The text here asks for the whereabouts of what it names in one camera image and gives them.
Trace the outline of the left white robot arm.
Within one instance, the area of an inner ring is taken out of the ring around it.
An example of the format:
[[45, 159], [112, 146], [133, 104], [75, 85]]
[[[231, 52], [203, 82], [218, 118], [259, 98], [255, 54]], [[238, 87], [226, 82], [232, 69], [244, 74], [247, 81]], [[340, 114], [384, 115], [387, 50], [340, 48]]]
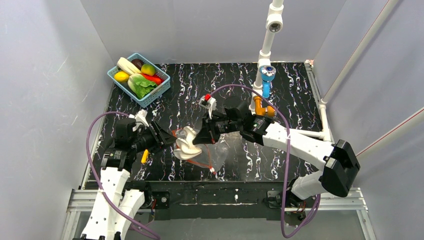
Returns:
[[155, 153], [170, 147], [176, 137], [155, 121], [143, 124], [122, 118], [112, 142], [104, 151], [98, 191], [81, 240], [123, 240], [134, 225], [134, 216], [146, 201], [145, 187], [125, 189], [138, 153]]

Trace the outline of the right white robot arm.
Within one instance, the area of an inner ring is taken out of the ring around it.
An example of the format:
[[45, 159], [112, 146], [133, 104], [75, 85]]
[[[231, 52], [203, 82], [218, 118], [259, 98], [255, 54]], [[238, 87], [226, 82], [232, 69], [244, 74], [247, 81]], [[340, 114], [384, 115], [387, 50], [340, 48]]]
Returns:
[[351, 145], [344, 140], [337, 143], [317, 140], [288, 131], [269, 117], [238, 113], [205, 114], [201, 129], [192, 143], [215, 144], [221, 134], [239, 132], [242, 138], [265, 147], [279, 150], [289, 148], [288, 155], [296, 156], [317, 168], [316, 172], [292, 180], [286, 190], [287, 199], [302, 201], [322, 193], [347, 197], [360, 170]]

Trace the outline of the clear zip bag orange zipper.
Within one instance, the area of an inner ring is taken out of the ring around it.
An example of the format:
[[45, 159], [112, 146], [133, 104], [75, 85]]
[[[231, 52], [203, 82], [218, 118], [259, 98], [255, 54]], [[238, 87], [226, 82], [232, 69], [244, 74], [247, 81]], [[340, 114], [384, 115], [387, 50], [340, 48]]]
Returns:
[[[184, 136], [182, 132], [183, 128], [173, 130], [172, 134], [178, 138]], [[224, 140], [219, 139], [215, 144], [198, 144], [195, 145], [202, 149], [202, 153], [192, 159], [182, 160], [201, 168], [209, 169], [210, 172], [216, 173], [225, 163], [229, 154], [229, 145]]]

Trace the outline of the white toy dumpling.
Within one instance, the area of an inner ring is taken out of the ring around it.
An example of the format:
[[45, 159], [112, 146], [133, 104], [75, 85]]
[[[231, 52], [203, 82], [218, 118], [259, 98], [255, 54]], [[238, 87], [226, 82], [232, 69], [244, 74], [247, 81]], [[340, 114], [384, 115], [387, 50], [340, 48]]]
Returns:
[[178, 137], [175, 141], [177, 148], [173, 151], [174, 156], [179, 160], [191, 160], [199, 156], [203, 151], [193, 143], [197, 136], [196, 131], [190, 126], [185, 126], [182, 133], [184, 136]]

